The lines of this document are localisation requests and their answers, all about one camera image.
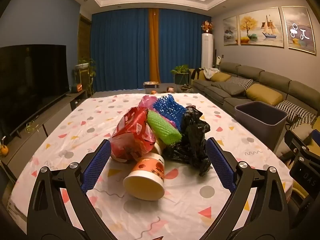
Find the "trash bin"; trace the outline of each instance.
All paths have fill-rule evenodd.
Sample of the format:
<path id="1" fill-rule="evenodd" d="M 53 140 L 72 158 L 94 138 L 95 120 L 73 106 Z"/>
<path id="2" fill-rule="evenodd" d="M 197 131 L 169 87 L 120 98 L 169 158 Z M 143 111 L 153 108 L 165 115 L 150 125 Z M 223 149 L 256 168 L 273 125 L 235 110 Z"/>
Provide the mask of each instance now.
<path id="1" fill-rule="evenodd" d="M 236 120 L 273 151 L 288 114 L 260 101 L 236 106 L 235 110 Z"/>

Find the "white cloth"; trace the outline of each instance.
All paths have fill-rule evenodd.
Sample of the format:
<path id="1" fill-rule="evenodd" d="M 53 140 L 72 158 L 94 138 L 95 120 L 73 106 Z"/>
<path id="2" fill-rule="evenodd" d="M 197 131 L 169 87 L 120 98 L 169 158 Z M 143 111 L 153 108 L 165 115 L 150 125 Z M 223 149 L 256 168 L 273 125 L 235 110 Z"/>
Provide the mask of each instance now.
<path id="1" fill-rule="evenodd" d="M 210 79 L 215 73 L 220 72 L 217 68 L 204 68 L 203 73 L 207 79 Z"/>
<path id="2" fill-rule="evenodd" d="M 93 152 L 103 139 L 109 138 L 122 116 L 137 106 L 144 94 L 89 98 L 76 108 L 49 135 L 22 171 L 10 201 L 25 216 L 36 176 L 43 166 L 64 169 L 80 162 Z M 288 168 L 255 136 L 230 115 L 200 94 L 173 94 L 183 106 L 195 105 L 210 125 L 205 138 L 214 137 L 237 161 L 244 160 L 256 169 L 274 166 L 281 178 L 287 198 L 292 178 Z M 124 190 L 123 179 L 132 165 L 110 159 L 93 190 L 87 196 L 101 219 L 119 240 L 150 240 L 160 236 L 170 240 L 200 239 L 226 203 L 230 192 L 225 189 L 214 169 L 200 177 L 199 171 L 177 162 L 165 162 L 165 195 L 159 201 L 143 201 Z M 252 206 L 251 190 L 235 229 L 244 225 Z M 68 193 L 62 198 L 75 227 L 82 228 Z"/>

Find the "gray wall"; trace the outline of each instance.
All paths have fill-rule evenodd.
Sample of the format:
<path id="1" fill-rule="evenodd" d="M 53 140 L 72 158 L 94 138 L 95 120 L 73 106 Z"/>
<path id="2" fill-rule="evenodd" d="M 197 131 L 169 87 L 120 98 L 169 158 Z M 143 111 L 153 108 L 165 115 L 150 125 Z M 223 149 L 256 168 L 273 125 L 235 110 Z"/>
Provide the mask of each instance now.
<path id="1" fill-rule="evenodd" d="M 308 8 L 313 26 L 317 56 L 288 49 L 287 34 L 281 6 L 305 6 Z M 222 20 L 250 11 L 279 7 L 283 34 L 284 49 L 266 46 L 223 46 Z M 304 83 L 320 91 L 320 25 L 306 0 L 268 0 L 246 5 L 212 18 L 214 24 L 214 42 L 217 56 L 224 55 L 224 61 L 241 65 L 259 67 L 292 80 Z"/>
<path id="2" fill-rule="evenodd" d="M 0 18 L 0 47 L 66 45 L 68 78 L 72 84 L 71 71 L 77 64 L 79 11 L 80 4 L 75 0 L 11 0 Z"/>

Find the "framed canvas art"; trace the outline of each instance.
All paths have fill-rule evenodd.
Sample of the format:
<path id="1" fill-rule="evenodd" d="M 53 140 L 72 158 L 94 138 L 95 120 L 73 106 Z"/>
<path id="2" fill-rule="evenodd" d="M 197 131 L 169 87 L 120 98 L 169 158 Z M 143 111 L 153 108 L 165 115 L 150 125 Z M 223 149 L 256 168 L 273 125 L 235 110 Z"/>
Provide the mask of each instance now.
<path id="1" fill-rule="evenodd" d="M 316 44 L 310 16 L 306 7 L 283 6 L 289 49 L 316 55 Z"/>
<path id="2" fill-rule="evenodd" d="M 238 21 L 236 16 L 223 20 L 223 45 L 238 45 Z"/>
<path id="3" fill-rule="evenodd" d="M 241 14 L 241 45 L 284 47 L 278 7 Z"/>

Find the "painting of yellow tree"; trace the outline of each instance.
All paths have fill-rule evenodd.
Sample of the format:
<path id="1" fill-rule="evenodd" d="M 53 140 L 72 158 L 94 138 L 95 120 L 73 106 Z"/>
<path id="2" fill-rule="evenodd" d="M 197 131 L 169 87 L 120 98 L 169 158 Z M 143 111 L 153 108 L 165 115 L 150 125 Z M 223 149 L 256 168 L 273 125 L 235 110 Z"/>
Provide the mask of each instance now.
<path id="1" fill-rule="evenodd" d="M 284 47 L 278 7 L 241 14 L 239 19 L 241 45 Z"/>

